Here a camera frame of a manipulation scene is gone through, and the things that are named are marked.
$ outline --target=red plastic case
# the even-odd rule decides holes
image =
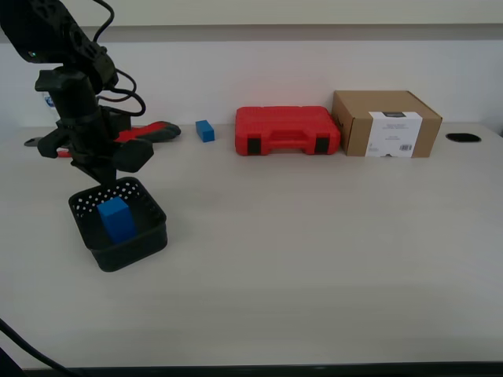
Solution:
[[[299,148],[308,155],[337,152],[340,132],[322,106],[239,108],[236,152],[268,155],[273,149]]]

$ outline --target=blue cube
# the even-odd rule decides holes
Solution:
[[[113,243],[122,243],[138,234],[131,210],[121,198],[116,197],[98,204],[97,210]]]
[[[207,120],[196,122],[196,131],[203,143],[215,141],[215,131]]]

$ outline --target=table surface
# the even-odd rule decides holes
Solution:
[[[503,360],[503,138],[457,124],[429,159],[243,157],[215,130],[136,174],[170,240],[115,273],[67,204],[93,181],[22,146],[47,130],[5,142],[0,317],[69,367]]]

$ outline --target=black plastic basket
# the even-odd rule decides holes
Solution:
[[[114,244],[101,222],[97,205],[114,197],[129,206],[138,230],[135,238]],[[77,192],[68,201],[86,247],[100,269],[110,273],[143,259],[167,245],[166,214],[136,178],[118,179],[113,186]]]

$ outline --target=black cable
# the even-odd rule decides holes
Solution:
[[[35,359],[41,361],[45,365],[51,367],[55,371],[58,371],[61,374],[69,377],[82,377],[81,375],[65,368],[63,365],[58,364],[56,361],[49,359],[47,356],[41,354],[38,350],[30,346],[23,338],[21,338],[19,334],[17,334],[8,324],[6,324],[2,320],[2,318],[0,318],[0,331],[7,335],[7,337],[14,343],[16,343],[24,352],[33,356]]]
[[[129,81],[131,81],[133,83],[133,89],[131,89],[131,91],[133,93],[136,93],[136,89],[138,88],[136,81],[134,81],[134,79],[131,76],[129,76],[126,72],[121,71],[120,69],[116,69],[116,71],[117,71],[117,73],[124,76],[126,79],[128,79]],[[124,102],[126,100],[129,100],[131,97],[132,96],[130,94],[128,94],[125,97],[121,97],[121,98],[109,98],[109,97],[105,97],[105,96],[96,96],[96,98],[98,100],[103,100],[103,101],[108,101],[108,102]]]
[[[97,4],[103,6],[104,8],[106,8],[110,12],[110,17],[105,21],[104,24],[102,24],[100,26],[99,29],[97,29],[96,34],[94,35],[93,42],[97,42],[97,40],[100,38],[101,33],[103,31],[105,31],[105,29],[108,26],[110,26],[110,24],[113,22],[113,19],[115,18],[116,13],[113,11],[113,8],[109,4],[104,2],[103,0],[93,0],[93,1],[96,2]]]
[[[111,112],[116,112],[117,114],[123,114],[123,115],[128,115],[128,116],[142,116],[147,111],[147,105],[145,104],[143,99],[140,96],[138,96],[135,92],[132,92],[131,90],[117,89],[117,88],[112,88],[109,90],[112,93],[127,94],[127,95],[133,97],[136,101],[138,101],[138,103],[141,106],[141,110],[139,112],[128,112],[126,110],[121,110],[119,108],[108,108],[108,110],[110,110]]]

